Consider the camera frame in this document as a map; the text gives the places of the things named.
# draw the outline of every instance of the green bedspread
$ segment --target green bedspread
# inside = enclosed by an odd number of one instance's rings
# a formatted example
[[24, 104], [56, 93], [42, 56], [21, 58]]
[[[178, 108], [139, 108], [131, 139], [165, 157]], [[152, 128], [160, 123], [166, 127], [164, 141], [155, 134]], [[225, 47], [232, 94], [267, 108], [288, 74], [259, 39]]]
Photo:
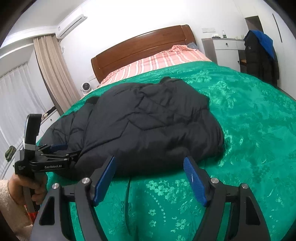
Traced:
[[[183, 79], [210, 98], [210, 110], [223, 128], [226, 151], [222, 158], [204, 160], [200, 166], [225, 184], [248, 183], [271, 240], [280, 240], [296, 218], [296, 104], [274, 87], [215, 63], [192, 62], [97, 89], [65, 114], [77, 111], [87, 98], [99, 96], [113, 85], [158, 83], [164, 76]], [[48, 175], [49, 188], [54, 182], [71, 183]], [[127, 185], [128, 180], [113, 180], [105, 200], [96, 207], [109, 241], [135, 240], [136, 229], [141, 241], [192, 239], [205, 209], [195, 200], [183, 171], [132, 178], [125, 204]], [[224, 238], [229, 207], [226, 205], [218, 240]], [[75, 204], [71, 204], [71, 215], [77, 241], [83, 240]]]

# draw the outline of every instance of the beige curtain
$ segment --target beige curtain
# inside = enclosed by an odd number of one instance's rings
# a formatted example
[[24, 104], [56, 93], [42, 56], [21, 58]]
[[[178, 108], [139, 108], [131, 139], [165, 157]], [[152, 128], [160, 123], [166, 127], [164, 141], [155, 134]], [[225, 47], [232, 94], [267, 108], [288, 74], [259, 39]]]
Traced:
[[55, 35], [34, 38], [34, 48], [42, 75], [63, 112], [79, 99], [80, 95], [69, 74]]

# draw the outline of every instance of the silver bolt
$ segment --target silver bolt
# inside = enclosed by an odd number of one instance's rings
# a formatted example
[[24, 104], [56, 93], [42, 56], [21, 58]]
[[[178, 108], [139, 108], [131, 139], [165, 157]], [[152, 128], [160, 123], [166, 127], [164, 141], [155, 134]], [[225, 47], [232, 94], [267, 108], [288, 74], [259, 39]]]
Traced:
[[52, 188], [53, 189], [57, 189], [59, 187], [59, 184], [58, 183], [54, 183], [54, 184], [52, 184]]
[[85, 177], [82, 179], [82, 183], [87, 184], [89, 183], [90, 179], [88, 177]]
[[213, 177], [213, 178], [211, 178], [211, 182], [217, 184], [219, 182], [219, 179]]
[[248, 189], [248, 188], [249, 188], [249, 185], [246, 184], [246, 183], [242, 183], [242, 188], [244, 188], [244, 189]]

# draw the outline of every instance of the folded black puffer jacket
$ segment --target folded black puffer jacket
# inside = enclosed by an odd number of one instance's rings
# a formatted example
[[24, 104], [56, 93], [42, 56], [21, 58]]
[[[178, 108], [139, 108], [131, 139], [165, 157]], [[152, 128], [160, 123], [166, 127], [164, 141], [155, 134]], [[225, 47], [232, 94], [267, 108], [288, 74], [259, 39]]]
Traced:
[[89, 177], [110, 155], [119, 161], [116, 176], [182, 169], [186, 156], [199, 161], [223, 152], [223, 132], [208, 102], [179, 79], [120, 84], [60, 118], [40, 144], [82, 150], [69, 170], [56, 171], [71, 179]]

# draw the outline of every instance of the brown headboard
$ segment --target brown headboard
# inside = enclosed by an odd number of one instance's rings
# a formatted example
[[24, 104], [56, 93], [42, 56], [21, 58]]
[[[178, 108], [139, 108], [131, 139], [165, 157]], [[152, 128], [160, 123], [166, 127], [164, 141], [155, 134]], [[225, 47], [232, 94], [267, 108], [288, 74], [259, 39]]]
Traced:
[[94, 74], [99, 81], [112, 71], [147, 58], [173, 45], [196, 44], [189, 25], [177, 25], [161, 28], [121, 42], [91, 59]]

